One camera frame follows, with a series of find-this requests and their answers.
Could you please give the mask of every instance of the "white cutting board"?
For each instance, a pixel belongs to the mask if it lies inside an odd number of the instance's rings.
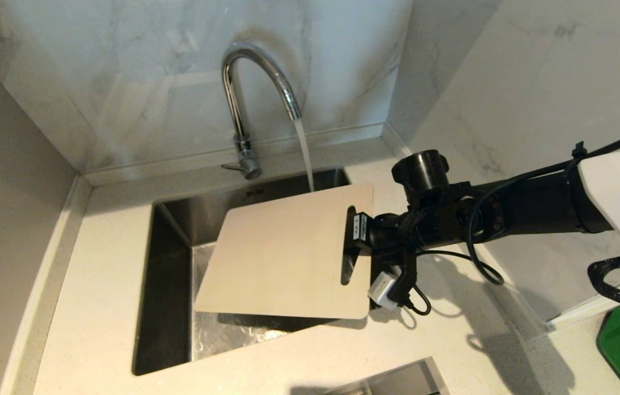
[[[373,185],[347,185],[230,210],[195,298],[197,312],[364,318],[371,259],[342,285],[348,207],[373,213]]]

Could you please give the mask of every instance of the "white quartz countertop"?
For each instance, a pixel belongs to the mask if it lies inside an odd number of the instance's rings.
[[[396,159],[380,138],[317,148],[315,168],[372,182],[374,212],[402,213]],[[299,153],[264,158],[263,177],[300,172]],[[314,393],[433,357],[452,393],[620,393],[595,347],[601,317],[520,342],[466,261],[421,257],[433,312],[370,313],[142,376],[132,358],[152,203],[244,183],[204,168],[96,188],[49,330],[35,393]],[[460,251],[457,246],[452,250]]]

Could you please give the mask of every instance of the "sink basin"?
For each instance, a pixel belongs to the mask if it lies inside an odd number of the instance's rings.
[[[317,190],[348,185],[341,168],[314,172]],[[155,372],[330,320],[192,311],[229,209],[308,193],[305,173],[155,205],[132,371]]]

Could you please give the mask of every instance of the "chrome faucet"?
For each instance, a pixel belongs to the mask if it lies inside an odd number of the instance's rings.
[[[252,150],[252,143],[249,133],[245,132],[244,125],[242,125],[242,117],[239,111],[239,104],[237,103],[237,95],[234,90],[234,77],[232,66],[235,60],[239,58],[247,58],[252,60],[255,64],[259,65],[268,77],[271,78],[273,84],[278,89],[283,99],[283,105],[285,111],[288,113],[290,120],[300,119],[300,106],[295,99],[290,83],[288,82],[283,72],[280,71],[278,65],[270,58],[270,56],[259,47],[251,45],[250,43],[237,42],[233,43],[224,54],[222,59],[222,81],[224,82],[224,90],[227,93],[227,102],[229,103],[229,110],[232,112],[232,120],[234,121],[234,128],[237,133],[234,135],[234,145],[237,148],[237,157],[239,158],[239,165],[222,165],[222,168],[229,168],[230,170],[239,170],[244,173],[244,177],[247,180],[257,178],[261,174],[261,168],[259,163],[254,157],[254,150]]]

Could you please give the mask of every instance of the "marble wall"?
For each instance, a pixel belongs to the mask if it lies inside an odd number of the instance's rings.
[[[414,3],[388,123],[450,180],[491,182],[620,138],[620,2]],[[513,236],[487,244],[541,320],[595,295],[587,266],[620,238]]]
[[[82,172],[232,146],[220,61],[267,50],[310,133],[384,122],[412,0],[0,0],[0,80]],[[255,142],[294,130],[240,61]]]

